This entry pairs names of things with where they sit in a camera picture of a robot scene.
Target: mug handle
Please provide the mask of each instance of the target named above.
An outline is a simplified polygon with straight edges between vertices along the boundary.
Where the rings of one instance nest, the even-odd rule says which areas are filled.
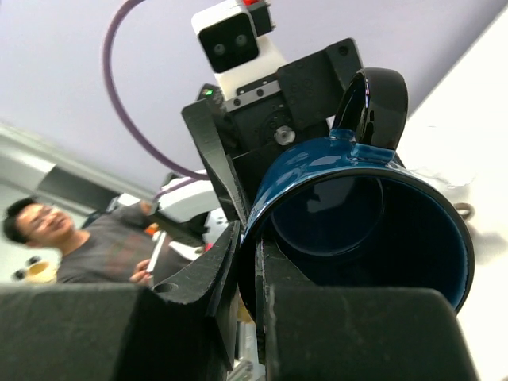
[[[339,104],[334,129],[350,129],[356,142],[395,150],[404,132],[409,98],[400,73],[377,67],[358,70]]]

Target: camera lens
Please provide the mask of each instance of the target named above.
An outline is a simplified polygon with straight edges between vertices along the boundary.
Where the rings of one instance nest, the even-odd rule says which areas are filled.
[[[218,56],[222,56],[225,53],[225,46],[223,44],[217,44],[214,46],[214,53]]]
[[[237,46],[242,47],[247,44],[247,36],[244,34],[238,35],[235,39],[235,42],[237,43]]]

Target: gray t-shirt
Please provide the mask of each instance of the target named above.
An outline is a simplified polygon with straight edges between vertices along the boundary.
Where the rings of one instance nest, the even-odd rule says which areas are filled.
[[[139,204],[122,206],[104,214],[90,226],[90,238],[80,248],[64,256],[56,274],[59,283],[128,282],[134,268],[152,256],[155,242],[144,232],[152,222]],[[173,251],[164,278],[187,266],[190,261]]]

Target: man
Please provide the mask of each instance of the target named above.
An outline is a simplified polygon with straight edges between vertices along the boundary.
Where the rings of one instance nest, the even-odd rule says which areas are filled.
[[[146,272],[155,243],[144,231],[152,224],[151,206],[139,202],[104,214],[86,229],[76,229],[71,217],[54,207],[24,198],[6,210],[7,239],[30,248],[55,248],[62,254],[60,283],[135,282],[148,284]],[[168,276],[190,261],[175,256]]]

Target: hand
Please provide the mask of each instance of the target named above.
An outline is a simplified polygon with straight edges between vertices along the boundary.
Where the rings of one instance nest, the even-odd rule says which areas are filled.
[[[134,268],[134,274],[130,277],[130,281],[143,286],[149,285],[152,280],[152,275],[146,272],[149,263],[150,260],[142,260],[138,263]]]
[[[147,216],[152,212],[152,204],[146,201],[140,201],[141,211]]]

